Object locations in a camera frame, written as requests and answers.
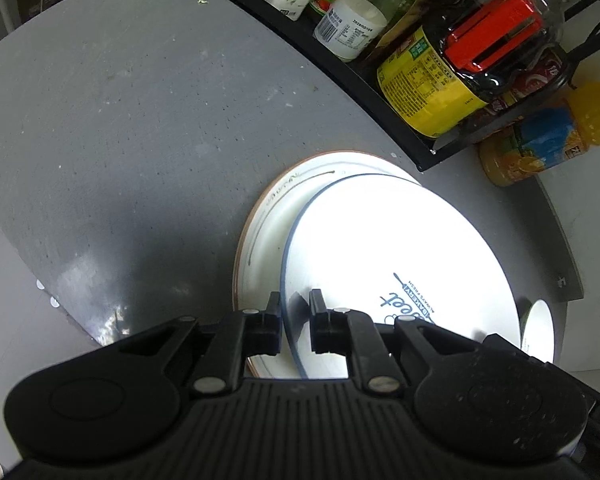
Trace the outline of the white deep plate blue print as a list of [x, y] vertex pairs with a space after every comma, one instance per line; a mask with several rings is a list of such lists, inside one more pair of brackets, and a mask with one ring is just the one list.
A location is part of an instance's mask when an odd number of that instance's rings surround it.
[[290, 229], [280, 292], [303, 378], [345, 378], [342, 356], [311, 347], [309, 293], [380, 324], [420, 318], [476, 341], [520, 344], [514, 295], [491, 247], [451, 204], [409, 180], [358, 174], [317, 192]]

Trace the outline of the white plate gold rim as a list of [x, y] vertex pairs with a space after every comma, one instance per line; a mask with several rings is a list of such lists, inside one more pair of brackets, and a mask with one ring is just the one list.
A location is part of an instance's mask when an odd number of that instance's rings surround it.
[[388, 160], [336, 151], [302, 160], [277, 177], [258, 198], [242, 229], [233, 270], [233, 308], [256, 310], [279, 290], [286, 240], [294, 220], [327, 185], [356, 174], [391, 174], [417, 180]]

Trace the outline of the black metal spice rack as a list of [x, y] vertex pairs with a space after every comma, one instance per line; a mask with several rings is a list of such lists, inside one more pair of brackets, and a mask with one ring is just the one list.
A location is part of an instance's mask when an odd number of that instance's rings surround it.
[[588, 39], [571, 51], [554, 47], [555, 53], [562, 61], [562, 67], [558, 75], [543, 88], [530, 93], [496, 115], [472, 114], [438, 140], [427, 140], [400, 119], [381, 95], [376, 81], [372, 78], [372, 73], [378, 65], [376, 61], [344, 64], [318, 44], [312, 37], [317, 18], [306, 15], [299, 21], [292, 22], [263, 0], [230, 1], [256, 18], [271, 32], [275, 32], [336, 82], [388, 133], [388, 136], [422, 171], [436, 166], [439, 162], [443, 162], [469, 145], [485, 139], [499, 128], [530, 114], [545, 104], [559, 89], [565, 87], [580, 62], [600, 51], [600, 22], [598, 22]]

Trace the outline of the white cap seasoning jar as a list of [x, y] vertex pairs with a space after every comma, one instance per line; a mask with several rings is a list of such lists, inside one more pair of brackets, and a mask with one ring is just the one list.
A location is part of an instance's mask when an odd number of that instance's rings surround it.
[[343, 62], [353, 61], [387, 26], [381, 10], [367, 0], [336, 0], [313, 37]]

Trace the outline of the orange juice bottle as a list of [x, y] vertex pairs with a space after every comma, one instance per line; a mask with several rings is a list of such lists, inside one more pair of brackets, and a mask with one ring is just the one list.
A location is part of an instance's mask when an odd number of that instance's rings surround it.
[[517, 120], [478, 145], [486, 177], [509, 186], [600, 146], [600, 82], [571, 91], [555, 106]]

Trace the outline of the tall red drink can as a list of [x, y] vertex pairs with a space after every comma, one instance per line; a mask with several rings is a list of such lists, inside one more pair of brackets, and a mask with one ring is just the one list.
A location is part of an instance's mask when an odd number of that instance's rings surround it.
[[493, 117], [501, 115], [533, 93], [542, 90], [564, 71], [565, 58], [565, 51], [561, 47], [547, 48], [538, 62], [528, 70], [520, 72], [508, 89], [483, 110]]

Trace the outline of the dark soy sauce bottle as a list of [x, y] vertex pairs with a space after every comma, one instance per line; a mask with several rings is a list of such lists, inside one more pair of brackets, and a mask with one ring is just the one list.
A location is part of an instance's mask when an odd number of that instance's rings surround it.
[[445, 39], [490, 0], [437, 0], [422, 24], [378, 67], [381, 93], [401, 119], [437, 139], [504, 93], [559, 39], [565, 12], [577, 0], [533, 0], [544, 26], [485, 72], [458, 70], [445, 56]]

